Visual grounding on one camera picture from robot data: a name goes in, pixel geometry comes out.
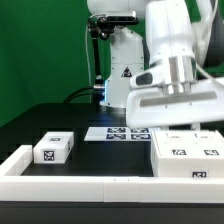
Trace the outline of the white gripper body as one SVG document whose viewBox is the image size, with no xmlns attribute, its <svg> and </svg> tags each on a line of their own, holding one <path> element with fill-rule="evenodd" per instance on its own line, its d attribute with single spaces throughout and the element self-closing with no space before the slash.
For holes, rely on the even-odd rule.
<svg viewBox="0 0 224 224">
<path fill-rule="evenodd" d="M 135 129 L 224 120 L 224 78 L 217 81 L 200 80 L 190 93 L 167 96 L 159 88 L 132 91 L 126 124 Z"/>
</svg>

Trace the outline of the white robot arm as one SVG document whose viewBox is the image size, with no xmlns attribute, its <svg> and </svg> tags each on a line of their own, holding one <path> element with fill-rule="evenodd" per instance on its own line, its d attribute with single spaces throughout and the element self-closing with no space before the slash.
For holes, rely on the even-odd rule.
<svg viewBox="0 0 224 224">
<path fill-rule="evenodd" d="M 224 78 L 202 68 L 218 2 L 196 0 L 201 20 L 192 22 L 185 0 L 87 0 L 111 46 L 102 105 L 123 109 L 130 128 L 224 120 Z"/>
</svg>

